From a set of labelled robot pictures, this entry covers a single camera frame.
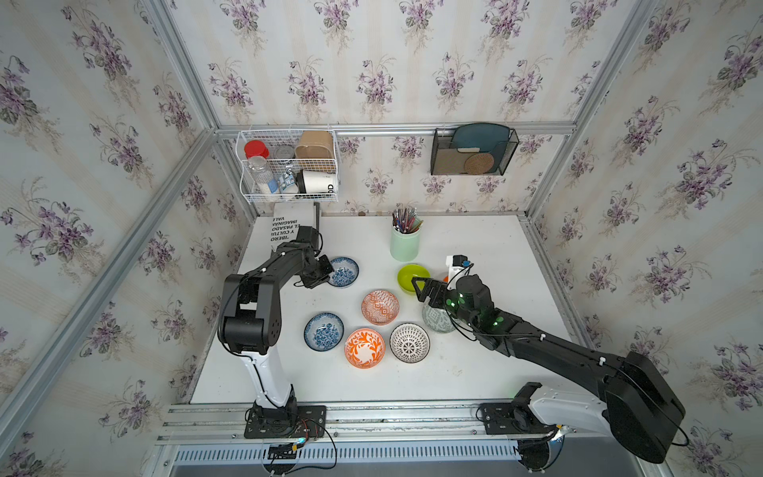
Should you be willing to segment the green grey pattern bowl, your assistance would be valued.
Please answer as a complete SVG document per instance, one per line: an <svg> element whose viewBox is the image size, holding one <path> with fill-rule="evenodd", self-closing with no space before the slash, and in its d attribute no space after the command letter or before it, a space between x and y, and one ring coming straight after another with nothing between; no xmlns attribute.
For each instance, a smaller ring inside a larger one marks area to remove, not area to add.
<svg viewBox="0 0 763 477"><path fill-rule="evenodd" d="M424 324L436 333L447 334L455 331L447 312L443 309L433 308L425 303L422 308Z"/></svg>

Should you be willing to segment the blue floral bowl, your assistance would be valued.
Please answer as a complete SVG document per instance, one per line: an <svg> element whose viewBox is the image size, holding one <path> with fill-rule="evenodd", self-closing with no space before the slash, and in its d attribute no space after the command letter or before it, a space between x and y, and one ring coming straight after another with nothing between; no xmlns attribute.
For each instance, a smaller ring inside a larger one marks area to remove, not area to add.
<svg viewBox="0 0 763 477"><path fill-rule="evenodd" d="M334 271L330 274L328 283L335 288L345 288L352 285L360 274L360 267L353 258L338 256L332 258L330 264L332 264Z"/></svg>
<svg viewBox="0 0 763 477"><path fill-rule="evenodd" d="M345 333L343 320L334 313L323 312L312 317L303 331L304 342L315 352L328 352L336 348Z"/></svg>

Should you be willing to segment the black white pattern bowl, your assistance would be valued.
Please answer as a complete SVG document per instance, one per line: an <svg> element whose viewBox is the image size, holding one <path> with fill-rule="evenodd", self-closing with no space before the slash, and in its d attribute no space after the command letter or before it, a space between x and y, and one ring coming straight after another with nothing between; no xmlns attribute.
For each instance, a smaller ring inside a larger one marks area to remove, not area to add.
<svg viewBox="0 0 763 477"><path fill-rule="evenodd" d="M403 323L391 332L389 347L399 361L417 364L428 356L431 343L427 332L421 326Z"/></svg>

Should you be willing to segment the orange geometric pattern bowl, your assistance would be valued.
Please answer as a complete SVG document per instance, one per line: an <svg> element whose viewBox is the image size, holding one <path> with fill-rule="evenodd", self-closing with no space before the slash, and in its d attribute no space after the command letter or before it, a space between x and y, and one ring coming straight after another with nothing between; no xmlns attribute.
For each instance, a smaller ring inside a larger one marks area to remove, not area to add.
<svg viewBox="0 0 763 477"><path fill-rule="evenodd" d="M377 326L385 326L391 324L399 316L399 300L389 290L374 290L364 297L361 312L367 322Z"/></svg>

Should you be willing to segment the orange floral pattern bowl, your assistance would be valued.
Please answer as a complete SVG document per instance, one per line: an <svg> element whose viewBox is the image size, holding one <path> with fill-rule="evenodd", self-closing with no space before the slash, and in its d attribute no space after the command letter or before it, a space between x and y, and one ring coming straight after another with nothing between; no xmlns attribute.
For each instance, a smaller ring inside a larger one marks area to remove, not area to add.
<svg viewBox="0 0 763 477"><path fill-rule="evenodd" d="M347 339L344 354L347 361L355 368L371 369L385 358L387 345L385 339L376 330L362 328L354 331Z"/></svg>

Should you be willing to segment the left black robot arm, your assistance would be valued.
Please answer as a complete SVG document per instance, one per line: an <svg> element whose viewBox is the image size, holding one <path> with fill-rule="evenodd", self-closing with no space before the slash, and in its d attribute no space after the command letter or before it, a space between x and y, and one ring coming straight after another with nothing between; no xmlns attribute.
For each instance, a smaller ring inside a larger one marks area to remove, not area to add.
<svg viewBox="0 0 763 477"><path fill-rule="evenodd" d="M225 279L217 339L244 363L259 407L285 409L295 401L276 349L283 325L281 290L294 277L306 289L327 283L334 268L322 250L320 232L301 226L296 238L279 244L263 264Z"/></svg>

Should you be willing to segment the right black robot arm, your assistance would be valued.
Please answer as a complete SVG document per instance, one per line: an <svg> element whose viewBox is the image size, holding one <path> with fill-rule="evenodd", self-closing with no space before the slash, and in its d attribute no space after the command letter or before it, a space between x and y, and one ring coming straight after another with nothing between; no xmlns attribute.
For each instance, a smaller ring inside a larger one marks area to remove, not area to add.
<svg viewBox="0 0 763 477"><path fill-rule="evenodd" d="M479 276L449 282L415 277L417 299L462 323L484 348L529 361L568 379L605 405L614 438L636 457L660 464L682 431L686 410L655 364L642 354L598 352L538 329L495 306Z"/></svg>

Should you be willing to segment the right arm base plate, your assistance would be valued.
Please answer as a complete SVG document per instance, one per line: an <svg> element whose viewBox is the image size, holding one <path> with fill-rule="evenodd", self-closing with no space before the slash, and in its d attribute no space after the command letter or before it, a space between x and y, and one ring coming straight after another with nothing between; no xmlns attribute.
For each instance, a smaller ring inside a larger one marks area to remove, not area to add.
<svg viewBox="0 0 763 477"><path fill-rule="evenodd" d="M510 401L480 403L475 417L488 435L554 436L558 427L543 423L530 408L531 398L541 387L541 383L528 382Z"/></svg>

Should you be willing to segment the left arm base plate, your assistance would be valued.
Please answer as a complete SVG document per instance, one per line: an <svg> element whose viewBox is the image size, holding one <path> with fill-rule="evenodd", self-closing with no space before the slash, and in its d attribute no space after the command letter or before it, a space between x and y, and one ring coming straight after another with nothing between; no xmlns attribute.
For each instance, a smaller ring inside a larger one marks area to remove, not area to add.
<svg viewBox="0 0 763 477"><path fill-rule="evenodd" d="M325 435L325 405L270 409L253 405L247 412L244 438L320 438Z"/></svg>

